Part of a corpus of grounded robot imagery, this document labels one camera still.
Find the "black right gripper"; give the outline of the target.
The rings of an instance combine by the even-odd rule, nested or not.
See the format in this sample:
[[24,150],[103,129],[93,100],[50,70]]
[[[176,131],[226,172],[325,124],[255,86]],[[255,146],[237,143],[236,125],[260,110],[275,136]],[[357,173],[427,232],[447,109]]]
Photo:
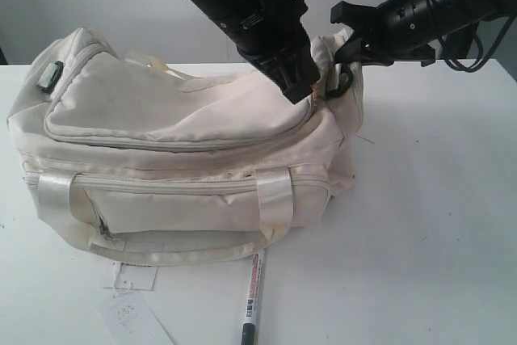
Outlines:
[[353,32],[337,50],[336,63],[390,66],[416,61],[428,66],[435,62],[430,42],[437,34],[427,0],[388,0],[376,7],[341,1],[331,8],[330,22],[364,30],[363,36]]

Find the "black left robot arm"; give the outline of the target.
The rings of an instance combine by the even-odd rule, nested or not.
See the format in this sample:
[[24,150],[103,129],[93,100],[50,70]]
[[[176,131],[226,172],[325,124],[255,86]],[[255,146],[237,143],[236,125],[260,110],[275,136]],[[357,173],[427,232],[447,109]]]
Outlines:
[[311,95],[319,71],[301,23],[305,0],[190,0],[291,103]]

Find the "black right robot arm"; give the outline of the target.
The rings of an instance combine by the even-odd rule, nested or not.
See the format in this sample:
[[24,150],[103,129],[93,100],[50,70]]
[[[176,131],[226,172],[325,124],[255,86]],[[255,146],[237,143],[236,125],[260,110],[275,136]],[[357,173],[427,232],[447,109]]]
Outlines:
[[[489,49],[476,35],[478,58],[471,66],[462,65],[460,55],[447,45],[444,37],[471,31],[481,21],[506,18],[506,23]],[[415,61],[421,66],[435,62],[438,41],[449,67],[473,73],[493,57],[516,19],[516,0],[388,0],[377,7],[341,1],[330,12],[332,23],[351,27],[353,33],[338,49],[339,64],[391,66],[396,61]]]

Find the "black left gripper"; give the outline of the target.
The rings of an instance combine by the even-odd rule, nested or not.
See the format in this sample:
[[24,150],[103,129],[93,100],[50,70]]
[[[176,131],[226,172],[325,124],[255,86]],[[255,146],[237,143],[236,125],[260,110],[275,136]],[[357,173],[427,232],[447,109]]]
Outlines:
[[267,75],[291,103],[313,93],[320,80],[301,23],[305,0],[194,0],[234,43],[238,53]]

